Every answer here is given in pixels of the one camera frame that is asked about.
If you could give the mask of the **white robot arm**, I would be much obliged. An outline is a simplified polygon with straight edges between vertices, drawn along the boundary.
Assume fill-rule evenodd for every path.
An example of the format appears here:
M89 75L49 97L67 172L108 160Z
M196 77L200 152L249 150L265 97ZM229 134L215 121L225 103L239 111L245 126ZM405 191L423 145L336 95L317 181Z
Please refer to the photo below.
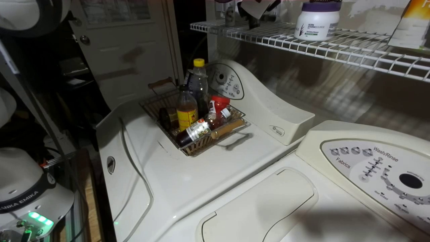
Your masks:
M70 0L0 0L2 36L42 36L69 11ZM71 208L73 192L22 148L2 148L0 169L0 241L46 239Z

